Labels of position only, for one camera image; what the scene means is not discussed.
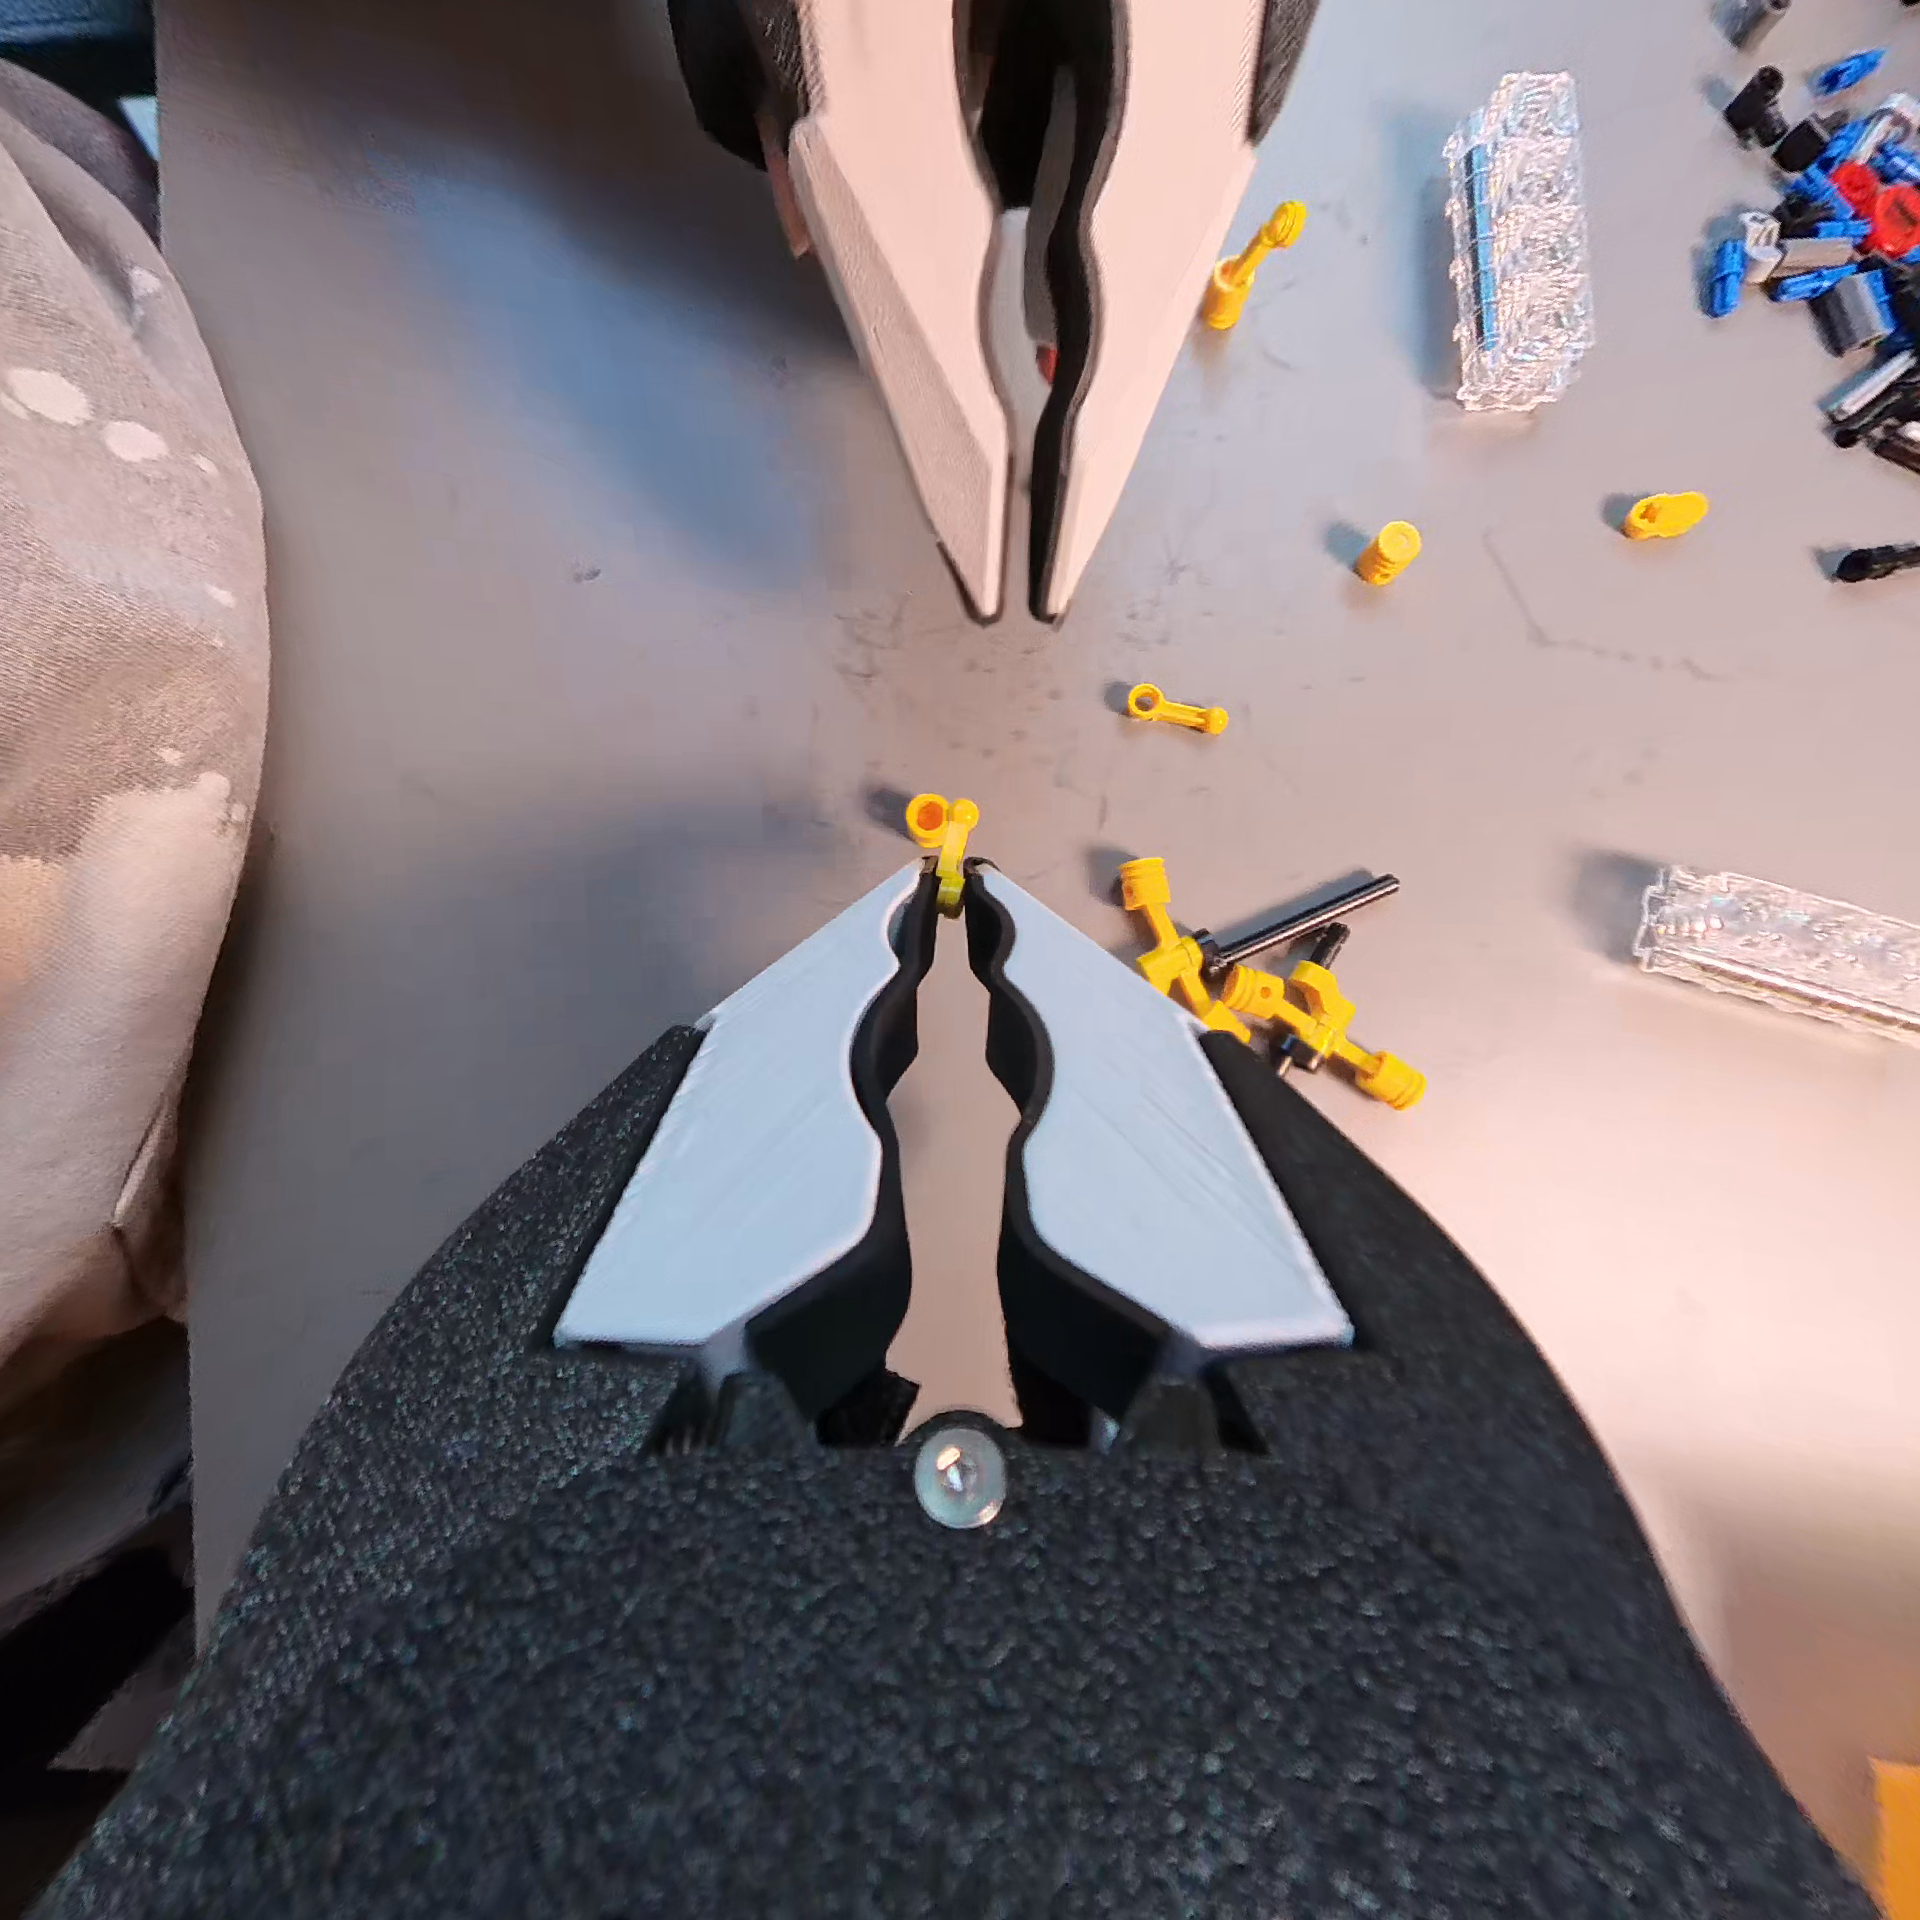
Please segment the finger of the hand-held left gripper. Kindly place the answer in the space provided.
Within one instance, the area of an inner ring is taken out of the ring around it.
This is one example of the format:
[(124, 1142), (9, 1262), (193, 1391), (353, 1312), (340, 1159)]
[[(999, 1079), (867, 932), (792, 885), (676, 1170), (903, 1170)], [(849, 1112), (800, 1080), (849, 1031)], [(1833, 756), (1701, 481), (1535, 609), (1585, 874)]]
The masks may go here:
[(996, 200), (965, 117), (953, 2), (796, 4), (787, 142), (806, 229), (979, 622), (1003, 609), (1011, 409), (988, 348)]
[(1093, 561), (1255, 170), (1249, 2), (1045, 4), (1067, 133), (1041, 269), (1056, 362), (1031, 460), (1029, 605)]

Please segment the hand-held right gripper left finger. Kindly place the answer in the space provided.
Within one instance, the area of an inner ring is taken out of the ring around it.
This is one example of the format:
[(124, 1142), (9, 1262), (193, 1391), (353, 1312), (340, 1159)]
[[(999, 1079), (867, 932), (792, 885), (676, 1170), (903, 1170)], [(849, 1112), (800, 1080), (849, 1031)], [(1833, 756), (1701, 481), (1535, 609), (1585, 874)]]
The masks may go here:
[(925, 864), (723, 998), (583, 1258), (559, 1350), (760, 1372), (822, 1417), (876, 1375), (910, 1297), (889, 1095), (937, 936)]

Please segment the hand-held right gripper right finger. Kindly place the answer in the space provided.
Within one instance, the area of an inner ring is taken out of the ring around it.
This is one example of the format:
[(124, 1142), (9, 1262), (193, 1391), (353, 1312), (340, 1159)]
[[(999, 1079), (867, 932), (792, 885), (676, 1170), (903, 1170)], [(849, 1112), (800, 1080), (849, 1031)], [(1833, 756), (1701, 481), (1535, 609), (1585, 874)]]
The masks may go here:
[(969, 868), (965, 924), (1016, 1109), (996, 1277), (1023, 1434), (1084, 1448), (1153, 1382), (1345, 1350), (1252, 1125), (1273, 1088), (1256, 1056), (999, 868)]

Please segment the yellow piston crank assembly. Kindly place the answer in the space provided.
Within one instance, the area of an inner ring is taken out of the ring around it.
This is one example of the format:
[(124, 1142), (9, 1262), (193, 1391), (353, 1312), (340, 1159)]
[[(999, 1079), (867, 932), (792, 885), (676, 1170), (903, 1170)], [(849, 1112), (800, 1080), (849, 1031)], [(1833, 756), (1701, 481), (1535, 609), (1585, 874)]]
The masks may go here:
[(1312, 940), (1325, 924), (1348, 924), (1363, 908), (1392, 897), (1398, 887), (1397, 874), (1359, 880), (1324, 903), (1291, 908), (1249, 930), (1221, 940), (1204, 927), (1180, 930), (1171, 912), (1163, 860), (1136, 856), (1119, 864), (1119, 900), (1137, 914), (1151, 934), (1147, 951), (1136, 959), (1144, 982), (1180, 1004), (1200, 1025), (1240, 1042), (1252, 1038), (1249, 1028), (1240, 1014), (1224, 1010), (1215, 998), (1215, 982), (1224, 972), (1237, 965), (1249, 967), (1252, 959), (1273, 948)]
[(1358, 1093), (1404, 1112), (1420, 1104), (1425, 1079), (1404, 1057), (1355, 1042), (1355, 1006), (1332, 969), (1348, 936), (1345, 921), (1325, 924), (1285, 976), (1237, 965), (1215, 982), (1215, 998), (1237, 1017), (1264, 1024), (1277, 1077), (1332, 1064)]

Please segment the grey desk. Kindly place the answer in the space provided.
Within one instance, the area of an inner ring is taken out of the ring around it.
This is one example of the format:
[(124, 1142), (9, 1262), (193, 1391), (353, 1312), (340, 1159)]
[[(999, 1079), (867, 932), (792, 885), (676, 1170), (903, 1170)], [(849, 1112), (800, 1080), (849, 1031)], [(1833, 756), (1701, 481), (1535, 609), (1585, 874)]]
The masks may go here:
[[(1869, 1865), (1915, 1759), (1915, 1046), (1633, 967), (1680, 864), (1915, 921), (1915, 477), (1807, 319), (1695, 309), (1748, 199), (1710, 4), (1324, 4), (1062, 625), (979, 629), (655, 4), (165, 4), (165, 247), (269, 534), (255, 864), (185, 1142), (199, 1620), (389, 1297), (659, 1031), (904, 864), (918, 789), (1129, 952), (1352, 873), (1429, 1077), (1312, 1085), (1527, 1321), (1752, 1733)], [(1571, 72), (1592, 345), (1455, 399), (1445, 145)], [(1645, 494), (1707, 519), (1629, 542)], [(1352, 559), (1387, 521), (1422, 556)], [(1134, 684), (1221, 736), (1126, 714)]]

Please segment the clear plastic building piece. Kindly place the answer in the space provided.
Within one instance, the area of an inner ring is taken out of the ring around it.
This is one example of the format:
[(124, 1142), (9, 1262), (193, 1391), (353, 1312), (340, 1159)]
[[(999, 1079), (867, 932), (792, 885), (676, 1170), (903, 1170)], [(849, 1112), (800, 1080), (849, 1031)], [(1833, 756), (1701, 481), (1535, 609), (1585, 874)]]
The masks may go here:
[(1592, 348), (1577, 86), (1520, 70), (1445, 145), (1455, 399), (1520, 416), (1558, 399)]
[(1641, 895), (1641, 972), (1918, 1042), (1918, 926), (1729, 870), (1667, 865)]

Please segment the pile of small building parts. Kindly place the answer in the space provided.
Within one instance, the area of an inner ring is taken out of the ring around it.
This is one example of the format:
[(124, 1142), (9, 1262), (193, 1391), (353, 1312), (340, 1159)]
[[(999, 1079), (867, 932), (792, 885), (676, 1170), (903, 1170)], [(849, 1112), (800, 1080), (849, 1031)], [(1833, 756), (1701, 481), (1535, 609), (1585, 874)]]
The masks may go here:
[(1838, 384), (1821, 437), (1918, 472), (1918, 103), (1915, 55), (1888, 39), (1792, 63), (1766, 55), (1789, 4), (1715, 4), (1744, 65), (1702, 88), (1748, 199), (1702, 236), (1695, 309), (1798, 312)]

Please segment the yellow storage bin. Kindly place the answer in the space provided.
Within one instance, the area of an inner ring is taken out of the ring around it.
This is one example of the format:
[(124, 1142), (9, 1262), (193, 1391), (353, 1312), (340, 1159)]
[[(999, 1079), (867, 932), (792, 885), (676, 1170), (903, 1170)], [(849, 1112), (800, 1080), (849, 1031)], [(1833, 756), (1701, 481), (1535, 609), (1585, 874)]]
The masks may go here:
[(1875, 1893), (1885, 1917), (1920, 1913), (1920, 1767), (1871, 1759)]

